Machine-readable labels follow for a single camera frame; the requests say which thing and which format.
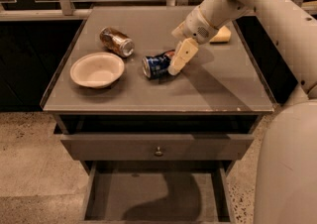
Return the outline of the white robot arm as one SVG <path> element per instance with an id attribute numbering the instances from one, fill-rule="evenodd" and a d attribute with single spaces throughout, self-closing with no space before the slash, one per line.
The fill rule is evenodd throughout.
<path id="1" fill-rule="evenodd" d="M 254 224 L 317 224 L 317 21 L 291 0 L 204 0 L 173 31 L 178 74 L 236 20 L 264 79 L 284 108 L 262 141 Z"/>

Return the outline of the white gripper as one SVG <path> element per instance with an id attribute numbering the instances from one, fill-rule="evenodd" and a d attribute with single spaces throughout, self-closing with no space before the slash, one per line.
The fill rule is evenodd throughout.
<path id="1" fill-rule="evenodd" d="M 216 34 L 215 28 L 205 15 L 205 10 L 196 6 L 171 34 L 178 40 L 174 56 L 171 58 L 168 73 L 177 75 L 197 54 L 198 44 L 208 43 Z"/>

